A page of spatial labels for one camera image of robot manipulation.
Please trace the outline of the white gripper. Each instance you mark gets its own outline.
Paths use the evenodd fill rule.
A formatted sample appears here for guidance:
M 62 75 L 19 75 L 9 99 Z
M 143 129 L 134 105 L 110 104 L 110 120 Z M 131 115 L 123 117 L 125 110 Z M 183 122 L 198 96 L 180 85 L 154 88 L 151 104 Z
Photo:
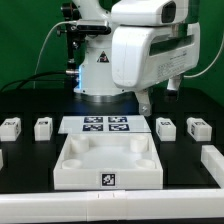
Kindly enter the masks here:
M 118 27 L 112 38 L 112 79 L 118 88 L 135 93 L 139 114 L 152 114 L 149 92 L 143 90 L 167 79 L 167 93 L 177 95 L 180 75 L 199 60 L 200 25 L 190 24 L 187 35 L 174 38 L 171 27 Z

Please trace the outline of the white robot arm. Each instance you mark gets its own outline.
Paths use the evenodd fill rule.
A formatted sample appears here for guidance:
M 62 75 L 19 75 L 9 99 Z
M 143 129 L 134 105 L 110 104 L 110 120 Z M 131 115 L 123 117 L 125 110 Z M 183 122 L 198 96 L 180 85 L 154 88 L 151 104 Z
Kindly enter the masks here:
M 72 2 L 86 43 L 75 93 L 110 102 L 133 92 L 144 116 L 152 86 L 166 81 L 167 96 L 177 97 L 183 74 L 199 60 L 200 0 L 119 0 L 109 11 L 99 0 Z

